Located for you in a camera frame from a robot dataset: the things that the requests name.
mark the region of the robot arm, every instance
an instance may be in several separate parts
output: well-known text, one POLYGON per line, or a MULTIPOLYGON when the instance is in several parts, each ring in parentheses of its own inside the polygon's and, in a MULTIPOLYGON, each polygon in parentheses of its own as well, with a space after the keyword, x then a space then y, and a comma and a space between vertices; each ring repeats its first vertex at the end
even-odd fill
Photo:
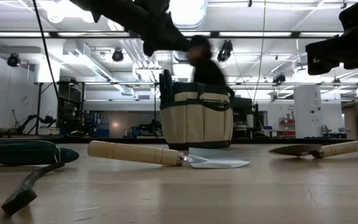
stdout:
POLYGON ((306 46, 310 75, 328 73, 340 63, 345 69, 358 68, 358 3, 342 11, 339 20, 345 30, 342 36, 306 46))
POLYGON ((169 0, 70 0, 90 11, 95 22, 101 16, 117 22, 144 41, 144 53, 151 57, 156 50, 188 50, 188 41, 173 24, 169 0))

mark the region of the canvas tool bag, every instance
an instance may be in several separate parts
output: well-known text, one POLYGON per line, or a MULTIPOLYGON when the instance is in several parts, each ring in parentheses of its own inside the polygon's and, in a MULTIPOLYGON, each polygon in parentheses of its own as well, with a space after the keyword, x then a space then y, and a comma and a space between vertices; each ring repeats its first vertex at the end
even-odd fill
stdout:
POLYGON ((229 147, 234 92, 228 86, 160 78, 162 131, 170 149, 229 147))

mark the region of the desk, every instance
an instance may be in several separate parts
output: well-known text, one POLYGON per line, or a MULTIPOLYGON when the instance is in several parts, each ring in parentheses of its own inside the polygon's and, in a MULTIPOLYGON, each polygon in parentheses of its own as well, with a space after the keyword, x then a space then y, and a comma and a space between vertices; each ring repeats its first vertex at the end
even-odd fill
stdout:
MULTIPOLYGON (((276 137, 282 137, 283 135, 279 135, 279 133, 284 133, 284 132, 294 132, 294 131, 291 131, 291 130, 269 130, 269 129, 266 129, 266 130, 263 130, 264 132, 268 132, 268 135, 269 137, 273 137, 273 133, 276 133, 276 137)), ((288 136, 285 136, 286 138, 296 138, 295 135, 288 135, 288 136)))
POLYGON ((4 218, 1 204, 39 167, 0 166, 0 223, 358 223, 358 153, 315 160, 233 145, 238 169, 191 169, 81 157, 38 180, 38 198, 4 218))

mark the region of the person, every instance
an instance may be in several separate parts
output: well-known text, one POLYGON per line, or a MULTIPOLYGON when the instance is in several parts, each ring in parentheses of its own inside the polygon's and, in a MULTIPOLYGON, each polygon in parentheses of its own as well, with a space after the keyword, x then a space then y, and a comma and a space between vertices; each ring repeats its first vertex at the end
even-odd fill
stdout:
POLYGON ((208 39, 201 35, 193 36, 187 52, 190 65, 195 67, 193 81, 208 85, 226 85, 221 69, 211 57, 211 44, 208 39))

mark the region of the fluorescent light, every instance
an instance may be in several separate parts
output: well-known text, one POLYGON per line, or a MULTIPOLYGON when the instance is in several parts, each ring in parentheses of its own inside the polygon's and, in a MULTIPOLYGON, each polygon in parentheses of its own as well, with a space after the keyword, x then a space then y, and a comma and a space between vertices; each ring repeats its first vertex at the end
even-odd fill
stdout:
MULTIPOLYGON (((248 2, 209 2, 208 7, 248 7, 248 2)), ((255 2, 252 5, 252 8, 264 8, 264 4, 262 2, 255 2)), ((266 9, 274 9, 274 10, 288 10, 288 11, 310 11, 310 10, 325 10, 325 9, 339 9, 342 5, 334 5, 334 6, 277 6, 277 5, 267 5, 266 9)))
POLYGON ((211 32, 181 32, 185 37, 193 37, 194 35, 210 36, 211 32))
POLYGON ((136 101, 136 99, 115 99, 111 101, 136 101))
POLYGON ((221 37, 289 37, 291 32, 220 32, 221 37))
POLYGON ((109 101, 109 100, 85 100, 85 101, 109 101))
POLYGON ((121 85, 155 85, 153 82, 117 82, 121 85))
POLYGON ((60 37, 129 37, 127 32, 58 32, 60 37))
POLYGON ((85 83, 85 85, 110 85, 111 83, 109 82, 89 82, 89 83, 85 83))
POLYGON ((149 99, 149 100, 138 100, 138 101, 146 101, 146 102, 154 102, 154 99, 149 99))
MULTIPOLYGON (((49 33, 44 32, 45 37, 50 37, 49 33)), ((0 32, 0 37, 41 37, 40 32, 0 32)))
POLYGON ((343 32, 302 32, 300 37, 333 37, 335 35, 342 35, 343 32))

